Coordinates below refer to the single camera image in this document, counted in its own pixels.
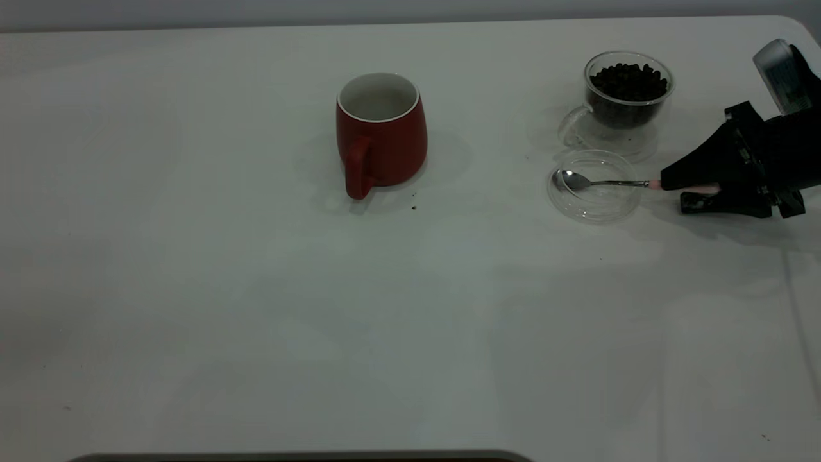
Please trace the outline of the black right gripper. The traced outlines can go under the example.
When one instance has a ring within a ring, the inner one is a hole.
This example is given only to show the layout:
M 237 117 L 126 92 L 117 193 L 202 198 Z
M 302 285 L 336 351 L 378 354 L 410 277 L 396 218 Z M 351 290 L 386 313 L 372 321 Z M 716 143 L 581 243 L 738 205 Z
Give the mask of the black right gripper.
M 726 122 L 660 173 L 665 191 L 716 185 L 713 195 L 683 192 L 683 214 L 783 218 L 806 213 L 802 190 L 820 182 L 819 109 L 763 120 L 750 102 L 726 109 Z

